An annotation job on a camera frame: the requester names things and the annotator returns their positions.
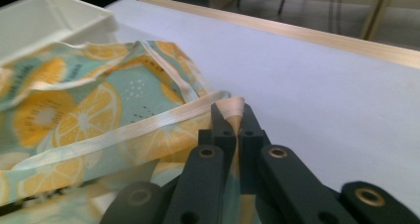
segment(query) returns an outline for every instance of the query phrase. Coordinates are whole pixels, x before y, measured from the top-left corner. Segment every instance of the white plastic bin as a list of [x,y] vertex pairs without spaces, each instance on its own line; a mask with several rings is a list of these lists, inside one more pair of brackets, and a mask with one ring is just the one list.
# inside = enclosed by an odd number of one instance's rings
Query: white plastic bin
[[53,42],[113,43],[111,11],[79,0],[20,0],[0,8],[0,66]]

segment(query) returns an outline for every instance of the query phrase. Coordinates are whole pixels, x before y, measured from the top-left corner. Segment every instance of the wooden trim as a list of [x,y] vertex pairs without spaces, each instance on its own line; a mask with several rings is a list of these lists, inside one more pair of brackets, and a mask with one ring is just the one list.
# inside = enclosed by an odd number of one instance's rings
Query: wooden trim
[[286,25],[275,21],[254,18],[250,16],[205,8],[171,0],[140,0],[164,8],[170,8],[185,13],[204,16],[216,20],[230,22],[273,34],[287,36],[297,40],[315,43],[330,48],[336,48],[360,55],[376,57],[382,60],[420,68],[420,52],[394,46],[367,42],[360,39],[328,34],[311,29]]

